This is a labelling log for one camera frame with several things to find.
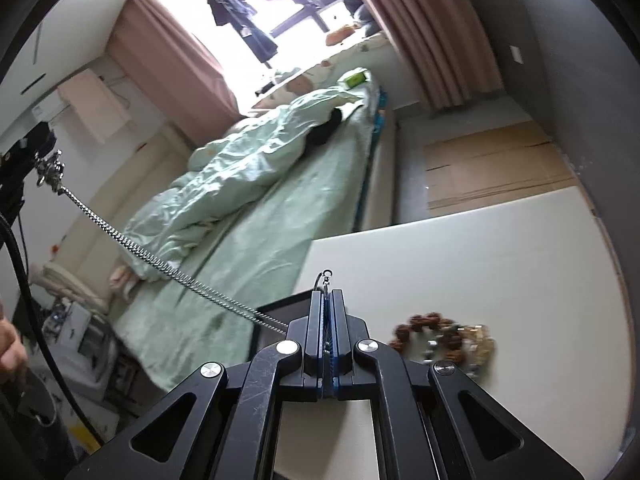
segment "beige headboard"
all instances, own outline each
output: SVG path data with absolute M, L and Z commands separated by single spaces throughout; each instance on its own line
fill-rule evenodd
M 124 162 L 87 205 L 120 230 L 151 197 L 186 171 L 190 155 L 191 149 L 167 123 Z M 120 264 L 119 256 L 117 243 L 80 213 L 36 283 L 47 287 L 53 282 L 70 289 L 89 306 L 107 314 L 111 299 L 108 279 Z

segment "finger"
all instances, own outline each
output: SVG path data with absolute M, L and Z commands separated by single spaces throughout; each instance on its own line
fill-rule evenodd
M 0 356 L 0 383 L 22 374 L 27 366 L 27 351 L 23 344 L 16 340 L 10 348 Z
M 0 356 L 18 339 L 15 327 L 5 319 L 0 319 Z

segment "triangular cutout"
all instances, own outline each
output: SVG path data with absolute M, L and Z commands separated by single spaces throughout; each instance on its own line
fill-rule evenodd
M 194 394 L 181 396 L 162 415 L 131 439 L 131 447 L 158 462 L 169 460 L 195 402 Z
M 505 428 L 469 392 L 460 392 L 458 399 L 485 459 L 495 460 L 520 447 L 520 439 Z

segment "cardboard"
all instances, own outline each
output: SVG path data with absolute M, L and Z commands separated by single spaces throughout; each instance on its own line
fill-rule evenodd
M 430 216 L 442 216 L 578 185 L 534 122 L 424 147 Z

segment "silver chain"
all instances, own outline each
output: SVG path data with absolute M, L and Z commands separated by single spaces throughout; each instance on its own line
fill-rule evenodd
M 180 272 L 180 270 L 175 269 L 175 267 L 168 262 L 161 260 L 157 256 L 154 256 L 144 247 L 138 245 L 133 240 L 126 237 L 116 228 L 112 227 L 108 222 L 105 222 L 96 213 L 91 211 L 91 209 L 85 206 L 84 203 L 82 203 L 80 199 L 78 199 L 78 197 L 76 197 L 65 186 L 62 186 L 61 180 L 65 165 L 60 162 L 61 154 L 62 152 L 58 150 L 53 153 L 48 159 L 45 160 L 44 158 L 41 158 L 37 161 L 36 170 L 38 171 L 39 175 L 38 186 L 42 186 L 42 184 L 46 183 L 49 184 L 51 186 L 51 189 L 53 189 L 53 191 L 58 195 L 67 195 L 71 199 L 71 201 L 76 204 L 80 208 L 80 210 L 85 215 L 87 215 L 100 229 L 106 232 L 111 238 L 116 240 L 117 243 L 126 248 L 126 250 L 130 251 L 134 256 L 140 258 L 153 268 L 159 270 L 165 276 L 168 276 L 169 278 L 175 280 L 189 290 L 192 290 L 197 295 L 221 306 L 222 308 L 227 309 L 230 312 L 233 312 L 234 314 L 237 314 L 238 316 L 244 317 L 245 319 L 248 319 L 255 324 L 269 328 L 270 330 L 273 330 L 274 332 L 277 332 L 279 334 L 286 335 L 286 330 L 283 330 L 288 327 L 286 323 L 283 323 L 271 316 L 267 316 L 267 314 L 246 306 L 239 301 L 233 300 L 225 294 L 214 290 L 210 286 L 199 282 L 194 277 L 189 276 L 184 272 Z

